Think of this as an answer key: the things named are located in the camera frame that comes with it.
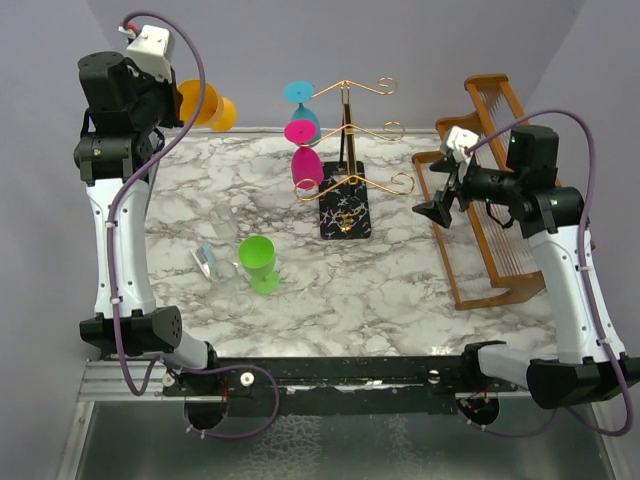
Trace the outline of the blue wine glass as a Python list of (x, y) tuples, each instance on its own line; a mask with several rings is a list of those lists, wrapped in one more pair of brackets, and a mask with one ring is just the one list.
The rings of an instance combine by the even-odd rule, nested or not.
[(291, 120), (306, 119), (313, 122), (316, 127), (319, 127), (317, 115), (305, 105), (315, 94), (314, 86), (310, 82), (304, 80), (290, 82), (284, 88), (283, 94), (288, 102), (297, 105)]

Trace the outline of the orange wine glass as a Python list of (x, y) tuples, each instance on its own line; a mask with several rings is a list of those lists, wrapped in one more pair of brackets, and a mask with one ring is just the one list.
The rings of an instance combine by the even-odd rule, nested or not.
[[(200, 81), (186, 80), (178, 86), (178, 92), (182, 95), (179, 118), (187, 122), (198, 104)], [(221, 96), (211, 84), (206, 83), (203, 104), (194, 126), (225, 132), (235, 125), (236, 120), (237, 111), (234, 103), (229, 98)]]

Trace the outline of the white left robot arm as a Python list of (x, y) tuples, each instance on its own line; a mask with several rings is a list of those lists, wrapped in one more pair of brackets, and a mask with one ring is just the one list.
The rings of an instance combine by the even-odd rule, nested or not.
[(104, 354), (158, 354), (188, 368), (206, 395), (220, 385), (212, 347), (186, 333), (175, 306), (160, 307), (150, 285), (144, 224), (163, 128), (181, 126), (182, 97), (167, 53), (104, 51), (78, 62), (85, 110), (74, 161), (92, 208), (98, 259), (94, 315), (79, 325)]

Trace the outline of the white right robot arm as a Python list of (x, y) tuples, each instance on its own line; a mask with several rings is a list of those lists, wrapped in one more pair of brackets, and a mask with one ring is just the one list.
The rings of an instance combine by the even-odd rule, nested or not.
[(627, 397), (639, 381), (639, 361), (626, 353), (608, 316), (591, 257), (586, 206), (574, 187), (556, 184), (559, 138), (546, 126), (512, 128), (507, 168), (477, 163), (477, 134), (451, 127), (432, 170), (448, 176), (444, 189), (414, 212), (447, 228), (451, 207), (473, 202), (507, 208), (542, 272), (555, 329), (557, 354), (548, 358), (484, 342), (466, 346), (461, 383), (481, 391), (494, 379), (528, 390), (543, 409)]

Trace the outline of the pink wine glass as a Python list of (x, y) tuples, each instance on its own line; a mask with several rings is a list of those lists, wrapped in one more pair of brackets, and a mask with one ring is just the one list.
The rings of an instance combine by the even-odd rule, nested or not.
[(291, 160), (292, 180), (298, 189), (316, 188), (324, 179), (322, 161), (309, 147), (317, 133), (315, 123), (304, 118), (290, 121), (284, 129), (285, 138), (298, 146)]

